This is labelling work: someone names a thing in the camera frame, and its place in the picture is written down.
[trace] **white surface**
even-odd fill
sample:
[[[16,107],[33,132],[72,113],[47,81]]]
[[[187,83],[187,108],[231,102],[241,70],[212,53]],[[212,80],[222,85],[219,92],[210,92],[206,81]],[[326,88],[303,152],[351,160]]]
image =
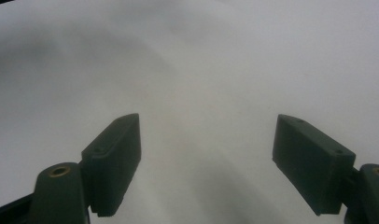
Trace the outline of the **white surface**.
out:
[[[0,6],[0,205],[138,112],[143,159],[92,223],[343,223],[272,162],[279,113],[379,163],[379,1]]]

